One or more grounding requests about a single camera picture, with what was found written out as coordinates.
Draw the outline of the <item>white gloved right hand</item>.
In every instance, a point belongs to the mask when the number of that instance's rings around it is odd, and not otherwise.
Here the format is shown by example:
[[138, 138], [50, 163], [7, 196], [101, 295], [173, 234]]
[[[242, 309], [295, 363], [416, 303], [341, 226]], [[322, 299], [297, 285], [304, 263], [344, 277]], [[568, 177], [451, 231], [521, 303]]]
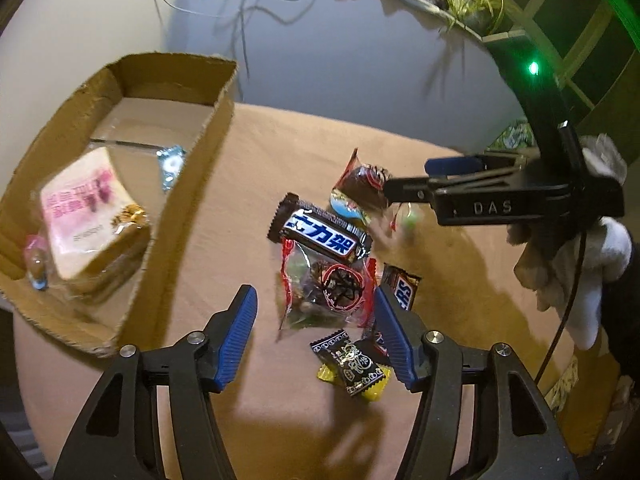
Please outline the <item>white gloved right hand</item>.
[[626, 226], [601, 217], [558, 249], [534, 224], [511, 224], [506, 232], [510, 245], [525, 246], [514, 275], [535, 293], [537, 309], [567, 315], [565, 328], [575, 346], [590, 349], [600, 332], [604, 286], [621, 278], [631, 264], [632, 238]]

